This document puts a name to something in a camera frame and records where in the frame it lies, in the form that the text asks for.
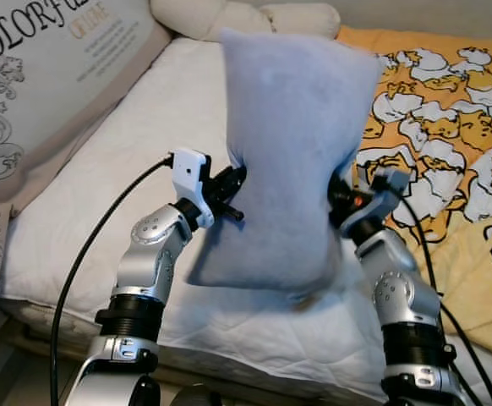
decorative pillow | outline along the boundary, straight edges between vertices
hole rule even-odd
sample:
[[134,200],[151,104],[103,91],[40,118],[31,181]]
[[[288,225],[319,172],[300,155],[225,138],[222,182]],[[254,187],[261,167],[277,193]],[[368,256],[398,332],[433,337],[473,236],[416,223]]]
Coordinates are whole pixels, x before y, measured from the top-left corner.
[[219,41],[220,30],[279,32],[333,39],[340,15],[326,3],[267,4],[259,9],[227,0],[150,0],[154,17],[185,36]]
[[10,213],[52,181],[169,41],[146,0],[0,1],[0,266]]
[[327,187],[358,149],[379,65],[314,37],[224,30],[222,43],[227,148],[248,169],[232,205],[245,219],[208,230],[189,282],[308,294],[341,260]]

quilted mattress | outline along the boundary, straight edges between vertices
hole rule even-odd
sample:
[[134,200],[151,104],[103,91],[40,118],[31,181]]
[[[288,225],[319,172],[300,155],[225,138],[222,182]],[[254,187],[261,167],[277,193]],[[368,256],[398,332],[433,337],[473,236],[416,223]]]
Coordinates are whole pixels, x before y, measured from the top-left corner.
[[[168,151],[185,146],[227,165],[226,99],[219,45],[179,38],[155,61],[56,180],[10,228],[0,297],[45,329],[71,263],[113,199]],[[123,203],[96,240],[68,296],[63,335],[87,340],[114,284],[129,230],[143,215],[175,201],[163,169]],[[346,244],[346,266],[317,303],[292,308],[273,292],[189,286],[184,276],[202,231],[178,259],[159,344],[174,366],[339,404],[384,400],[380,326],[369,287]],[[484,386],[457,339],[457,363],[478,395]],[[492,377],[492,355],[480,354]]]

white stuffed toy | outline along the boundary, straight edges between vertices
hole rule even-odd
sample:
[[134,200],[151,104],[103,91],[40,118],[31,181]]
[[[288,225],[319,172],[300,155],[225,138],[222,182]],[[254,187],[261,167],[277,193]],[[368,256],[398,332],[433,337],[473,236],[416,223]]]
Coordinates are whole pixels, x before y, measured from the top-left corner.
[[154,17],[195,40],[219,41],[221,28],[335,38],[340,15],[329,4],[267,4],[255,8],[227,0],[150,0]]

